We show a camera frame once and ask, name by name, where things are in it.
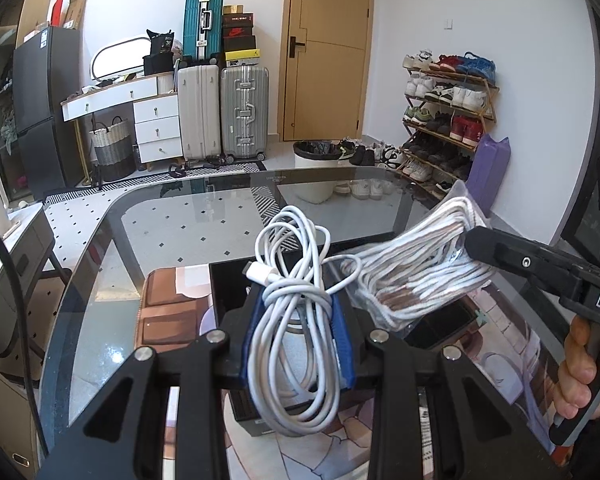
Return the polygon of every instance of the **blue gripper pad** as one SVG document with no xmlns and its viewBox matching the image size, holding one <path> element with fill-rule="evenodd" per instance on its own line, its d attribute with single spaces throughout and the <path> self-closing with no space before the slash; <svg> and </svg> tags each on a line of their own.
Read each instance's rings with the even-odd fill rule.
<svg viewBox="0 0 600 480">
<path fill-rule="evenodd" d="M 331 314 L 331 333 L 336 341 L 336 350 L 340 362 L 340 373 L 344 377 L 347 388 L 353 388 L 356 383 L 356 373 L 353 366 L 351 339 L 349 337 L 349 332 L 347 331 L 347 325 L 342 314 L 342 306 L 340 305 L 337 294 L 331 297 L 331 301 L 331 306 L 333 307 Z M 242 368 L 240 370 L 240 378 L 245 384 L 247 381 L 247 360 L 249 357 L 251 338 L 253 337 L 256 325 L 260 321 L 260 318 L 262 318 L 265 310 L 264 303 L 262 302 L 262 293 L 260 293 L 253 309 L 251 321 L 242 346 Z"/>
</svg>

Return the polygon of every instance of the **cable bundle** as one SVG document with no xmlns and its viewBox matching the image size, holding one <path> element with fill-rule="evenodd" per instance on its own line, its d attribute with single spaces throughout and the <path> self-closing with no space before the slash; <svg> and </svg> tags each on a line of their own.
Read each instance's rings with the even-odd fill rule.
<svg viewBox="0 0 600 480">
<path fill-rule="evenodd" d="M 324 247 L 318 252 L 316 233 L 324 234 Z M 302 257 L 288 270 L 282 257 L 282 244 L 295 237 Z M 262 300 L 266 307 L 258 323 L 248 358 L 248 383 L 260 416 L 272 430 L 286 436 L 318 433 L 331 424 L 340 401 L 340 371 L 331 335 L 331 294 L 352 283 L 360 273 L 357 256 L 340 254 L 326 257 L 331 234 L 314 225 L 297 207 L 286 206 L 275 215 L 256 238 L 257 263 L 251 264 L 247 277 L 266 285 Z M 352 260 L 350 273 L 336 285 L 324 289 L 322 265 L 337 260 Z M 306 345 L 306 368 L 296 377 L 285 354 L 285 333 L 302 333 Z M 285 390 L 276 373 L 286 377 Z M 283 399 L 298 396 L 312 399 L 297 415 L 286 412 Z"/>
<path fill-rule="evenodd" d="M 465 232 L 484 225 L 471 198 L 456 196 L 393 240 L 362 248 L 357 287 L 348 289 L 354 302 L 377 326 L 397 331 L 482 286 L 493 269 L 472 260 L 462 241 Z"/>
</svg>

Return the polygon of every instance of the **red sneaker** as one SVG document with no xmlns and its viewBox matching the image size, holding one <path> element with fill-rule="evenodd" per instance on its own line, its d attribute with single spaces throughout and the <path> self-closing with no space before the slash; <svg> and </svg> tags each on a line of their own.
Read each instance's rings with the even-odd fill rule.
<svg viewBox="0 0 600 480">
<path fill-rule="evenodd" d="M 464 116 L 456 115 L 451 121 L 451 132 L 449 133 L 449 137 L 453 140 L 462 140 L 464 139 L 464 129 L 466 128 L 466 124 L 464 123 Z"/>
<path fill-rule="evenodd" d="M 480 142 L 482 134 L 484 133 L 482 123 L 478 119 L 470 119 L 465 117 L 464 124 L 465 128 L 464 136 L 462 137 L 462 143 L 475 148 L 478 145 L 478 142 Z"/>
<path fill-rule="evenodd" d="M 436 63 L 431 63 L 430 68 L 432 70 L 455 72 L 456 66 L 458 66 L 461 63 L 462 63 L 462 60 L 458 56 L 441 55 Z"/>
</svg>

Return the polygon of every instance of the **blue sneaker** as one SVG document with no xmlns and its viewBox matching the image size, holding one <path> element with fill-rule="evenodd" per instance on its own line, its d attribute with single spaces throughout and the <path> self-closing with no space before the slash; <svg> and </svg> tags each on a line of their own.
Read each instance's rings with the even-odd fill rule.
<svg viewBox="0 0 600 480">
<path fill-rule="evenodd" d="M 493 86 L 496 84 L 495 63 L 485 57 L 476 56 L 473 52 L 464 54 L 463 63 L 456 67 L 456 70 L 465 74 L 483 77 Z"/>
</svg>

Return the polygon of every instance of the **wooden door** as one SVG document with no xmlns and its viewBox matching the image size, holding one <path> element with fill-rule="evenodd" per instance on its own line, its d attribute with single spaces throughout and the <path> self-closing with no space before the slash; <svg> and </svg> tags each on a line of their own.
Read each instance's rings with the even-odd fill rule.
<svg viewBox="0 0 600 480">
<path fill-rule="evenodd" d="M 359 137 L 371 0 L 290 0 L 283 139 Z"/>
</svg>

